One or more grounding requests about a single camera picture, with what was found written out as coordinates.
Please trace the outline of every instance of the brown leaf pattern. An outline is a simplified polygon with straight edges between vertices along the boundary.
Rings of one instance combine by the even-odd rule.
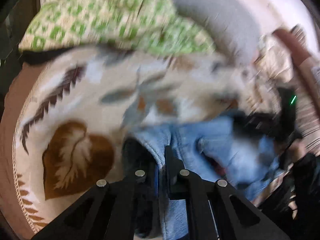
[[[44,220],[44,218],[36,215],[38,213],[38,210],[36,210],[33,207],[33,203],[31,201],[26,199],[29,195],[29,191],[27,191],[23,188],[20,189],[20,187],[25,185],[25,182],[21,180],[22,174],[17,174],[17,177],[18,177],[19,192],[21,195],[22,203],[25,205],[24,206],[25,211],[26,211],[28,217],[31,219],[32,223],[34,225],[38,226],[40,229],[42,229],[48,223],[42,222],[42,220]]]
[[[170,98],[160,98],[156,101],[156,108],[159,113],[164,115],[174,115],[177,116],[177,107],[173,99]]]
[[[77,65],[75,68],[68,70],[59,86],[41,103],[35,116],[23,126],[20,139],[27,154],[29,153],[26,146],[26,139],[28,138],[30,127],[44,118],[44,114],[49,111],[49,106],[55,106],[58,99],[62,99],[63,93],[70,93],[71,86],[75,86],[76,82],[81,80],[84,70],[85,66],[83,65]]]
[[[188,72],[195,68],[195,63],[189,60],[186,56],[178,56],[172,64],[172,69],[177,71]]]
[[[144,98],[142,96],[139,97],[139,101],[138,101],[138,110],[143,112],[146,108],[146,102],[144,100]]]
[[[47,200],[84,192],[104,178],[113,166],[114,149],[105,136],[69,121],[57,128],[42,160]]]

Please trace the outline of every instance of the denim fabric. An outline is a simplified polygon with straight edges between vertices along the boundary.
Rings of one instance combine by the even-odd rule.
[[[185,168],[202,179],[216,181],[221,177],[206,156],[226,168],[229,182],[253,200],[281,171],[273,140],[266,136],[246,136],[234,127],[233,118],[221,116],[210,122],[166,124],[132,130],[135,138],[154,157],[159,167],[159,212],[163,238],[179,239],[188,233],[184,200],[169,200],[166,192],[164,147],[171,145]],[[126,156],[134,152],[126,149]]]

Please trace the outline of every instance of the metal screw head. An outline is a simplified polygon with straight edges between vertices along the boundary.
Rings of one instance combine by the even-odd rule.
[[[105,185],[107,185],[107,182],[105,179],[99,179],[96,184],[98,187],[104,187]]]
[[[188,170],[181,170],[179,173],[181,176],[188,176],[190,174]]]
[[[143,170],[137,170],[134,174],[137,177],[143,177],[146,173]]]
[[[228,185],[228,182],[226,182],[224,179],[219,179],[219,180],[218,180],[218,185],[219,185],[220,187],[225,187],[225,186]]]

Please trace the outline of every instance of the green light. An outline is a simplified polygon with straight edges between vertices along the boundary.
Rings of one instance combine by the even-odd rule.
[[[292,105],[295,102],[296,98],[297,98],[297,96],[294,96],[294,98],[292,99],[290,105]]]

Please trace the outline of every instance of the green patterned cushion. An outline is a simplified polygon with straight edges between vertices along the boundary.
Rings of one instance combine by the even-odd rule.
[[[206,31],[178,15],[172,0],[46,0],[19,48],[43,51],[97,42],[157,55],[215,49]]]

